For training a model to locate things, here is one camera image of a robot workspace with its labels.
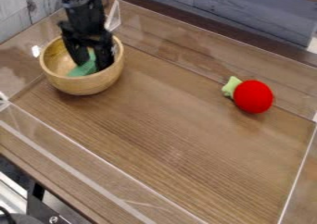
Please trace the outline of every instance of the green sponge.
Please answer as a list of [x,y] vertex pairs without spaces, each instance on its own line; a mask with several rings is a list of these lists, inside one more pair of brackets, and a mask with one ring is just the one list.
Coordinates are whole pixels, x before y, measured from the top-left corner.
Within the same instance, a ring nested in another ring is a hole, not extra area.
[[225,87],[222,89],[224,95],[233,99],[234,90],[241,83],[242,83],[242,81],[238,78],[232,76],[228,84],[225,85]]
[[81,66],[77,66],[67,74],[69,77],[81,77],[97,72],[95,54],[90,52],[90,60]]

